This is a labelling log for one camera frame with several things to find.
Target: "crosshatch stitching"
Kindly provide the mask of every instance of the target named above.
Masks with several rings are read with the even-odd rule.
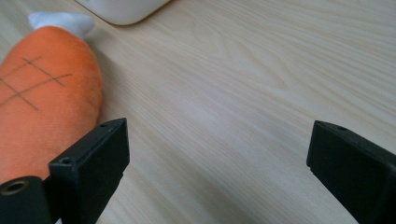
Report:
[[[30,102],[28,99],[26,99],[23,94],[28,92],[28,91],[32,91],[36,88],[42,87],[48,83],[51,82],[56,82],[58,83],[60,86],[62,87],[66,87],[62,82],[61,82],[61,78],[65,78],[65,77],[71,77],[73,76],[72,74],[66,74],[66,75],[61,75],[61,76],[54,76],[51,73],[49,73],[48,71],[46,71],[44,68],[38,66],[35,61],[41,60],[42,57],[36,57],[33,58],[32,60],[28,60],[25,58],[22,58],[22,60],[24,61],[24,63],[20,64],[19,66],[17,66],[16,68],[12,69],[10,72],[6,73],[4,76],[0,77],[0,83],[3,83],[7,88],[9,88],[10,90],[12,90],[14,92],[13,95],[11,95],[10,97],[8,97],[6,100],[4,100],[3,102],[0,102],[0,107],[9,103],[10,101],[12,101],[15,98],[20,98],[22,99],[26,104],[28,104],[30,107],[32,107],[34,110],[38,111],[39,108],[34,105],[32,102]],[[49,77],[49,79],[45,80],[45,81],[41,81],[38,82],[36,84],[34,84],[31,87],[28,87],[22,91],[17,91],[13,86],[11,86],[9,83],[7,83],[6,79],[7,77],[11,77],[15,74],[17,74],[17,72],[19,72],[20,70],[22,70],[23,68],[25,68],[26,66],[33,66],[33,68],[37,69],[38,71],[40,71],[41,73],[45,74],[46,76]]]

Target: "orange plush toy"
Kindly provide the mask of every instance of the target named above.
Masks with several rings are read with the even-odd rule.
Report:
[[[0,66],[0,184],[49,176],[48,163],[95,127],[102,77],[81,39],[93,27],[82,14],[37,12],[35,30]]]

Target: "wooden table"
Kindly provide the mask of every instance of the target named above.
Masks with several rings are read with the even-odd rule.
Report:
[[[93,15],[1,0],[0,60],[32,10]],[[174,0],[135,25],[94,18],[101,120],[128,119],[132,152],[98,223],[356,223],[305,160],[316,119],[396,153],[396,1]]]

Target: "black plastic part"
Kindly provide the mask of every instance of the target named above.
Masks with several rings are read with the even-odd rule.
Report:
[[[95,223],[129,164],[126,119],[100,125],[49,164],[63,224]]]
[[[307,165],[359,223],[396,223],[396,156],[337,125],[316,121]]]
[[[40,178],[26,176],[0,186],[0,223],[53,223]]]

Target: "plush toy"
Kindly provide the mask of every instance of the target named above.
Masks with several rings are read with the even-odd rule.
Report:
[[[102,104],[102,77],[82,40],[93,20],[36,12],[35,29],[0,66],[0,184],[49,176],[48,163],[90,131]]]

